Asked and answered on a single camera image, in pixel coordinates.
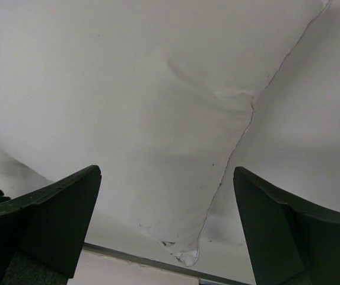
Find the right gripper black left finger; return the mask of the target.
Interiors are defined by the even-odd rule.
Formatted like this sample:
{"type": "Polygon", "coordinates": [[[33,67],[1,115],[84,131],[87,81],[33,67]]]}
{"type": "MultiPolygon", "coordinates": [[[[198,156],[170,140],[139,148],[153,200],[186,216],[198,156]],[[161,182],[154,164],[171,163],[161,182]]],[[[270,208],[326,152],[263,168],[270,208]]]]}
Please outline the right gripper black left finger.
{"type": "Polygon", "coordinates": [[[14,199],[0,190],[0,284],[67,284],[100,184],[92,165],[14,199]]]}

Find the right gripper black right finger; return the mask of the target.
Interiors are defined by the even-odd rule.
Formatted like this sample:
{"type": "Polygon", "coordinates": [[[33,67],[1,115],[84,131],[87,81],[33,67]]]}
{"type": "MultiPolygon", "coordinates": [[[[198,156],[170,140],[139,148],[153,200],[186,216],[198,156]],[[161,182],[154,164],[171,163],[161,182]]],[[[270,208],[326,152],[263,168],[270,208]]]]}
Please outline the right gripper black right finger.
{"type": "Polygon", "coordinates": [[[233,186],[256,284],[340,284],[340,212],[243,167],[233,186]]]}

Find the white pillow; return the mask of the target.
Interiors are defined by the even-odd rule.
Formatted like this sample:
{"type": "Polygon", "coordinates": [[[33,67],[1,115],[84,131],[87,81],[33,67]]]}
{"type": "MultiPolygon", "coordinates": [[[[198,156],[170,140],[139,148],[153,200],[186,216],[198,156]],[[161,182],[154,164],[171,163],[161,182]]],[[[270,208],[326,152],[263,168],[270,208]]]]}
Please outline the white pillow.
{"type": "Polygon", "coordinates": [[[340,1],[0,1],[0,149],[97,165],[87,242],[186,267],[237,166],[340,211],[340,1]]]}

